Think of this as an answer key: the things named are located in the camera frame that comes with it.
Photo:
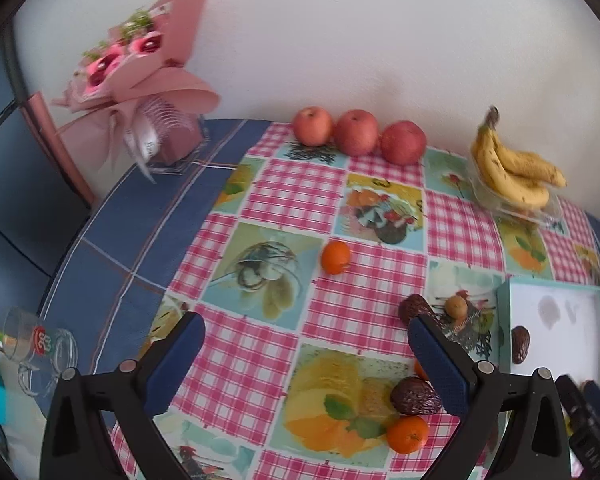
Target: glass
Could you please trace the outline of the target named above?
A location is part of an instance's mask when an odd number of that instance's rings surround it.
[[[54,328],[39,317],[17,307],[12,308],[4,321],[2,351],[18,363],[18,384],[31,397],[48,394],[67,368],[78,362],[74,336],[64,328]],[[50,377],[35,388],[31,378],[35,372]]]
[[[515,216],[522,220],[528,220],[544,228],[549,228],[562,219],[562,207],[558,197],[549,190],[549,202],[542,209],[522,209],[511,203],[507,198],[487,186],[480,177],[480,171],[472,156],[468,157],[467,171],[469,182],[474,189],[475,199],[483,208],[488,209],[496,215]]]

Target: apple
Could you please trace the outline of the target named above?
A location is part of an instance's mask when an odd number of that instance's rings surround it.
[[[292,124],[296,139],[305,146],[326,144],[333,131],[333,120],[324,108],[308,106],[300,110]]]
[[[384,159],[398,166],[415,164],[427,148],[427,137],[416,123],[398,121],[390,124],[380,137]]]
[[[336,124],[333,140],[345,155],[371,153],[378,144],[378,121],[364,110],[349,110]]]

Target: round table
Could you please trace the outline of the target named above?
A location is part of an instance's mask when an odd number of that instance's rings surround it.
[[[442,316],[444,299],[464,294],[493,314],[463,344],[497,364],[494,290],[507,274],[590,284],[599,276],[581,209],[560,199],[564,219],[546,230],[494,219],[473,202],[466,160],[450,152],[429,148],[420,164],[399,168],[379,155],[304,148],[289,124],[206,127],[184,174],[151,184],[133,168],[121,179],[42,311],[73,332],[83,374],[138,358],[182,312],[202,314],[205,345],[170,412],[156,418],[184,463],[193,457],[208,472],[224,464],[244,480],[417,476],[458,420],[424,416],[430,433],[419,452],[398,455],[384,442],[382,422],[394,414],[369,399],[413,374],[398,303],[421,294]],[[328,276],[318,255],[334,238],[352,262]],[[38,402],[46,413],[50,399]],[[141,478],[107,423],[126,471]],[[366,430],[351,431],[357,425]]]

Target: pink flower bouquet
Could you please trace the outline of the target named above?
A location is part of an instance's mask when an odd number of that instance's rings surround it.
[[[53,101],[89,111],[61,129],[70,152],[100,168],[124,145],[149,176],[152,156],[171,164],[195,149],[202,134],[194,118],[219,102],[213,89],[183,68],[205,1],[158,0],[84,53],[64,96]]]

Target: banana bunch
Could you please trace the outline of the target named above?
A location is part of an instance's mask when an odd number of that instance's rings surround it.
[[[496,133],[500,114],[490,107],[484,123],[471,145],[471,153],[484,182],[524,209],[542,209],[549,202],[546,182],[564,187],[567,181],[562,172],[537,153],[516,152],[504,146]]]

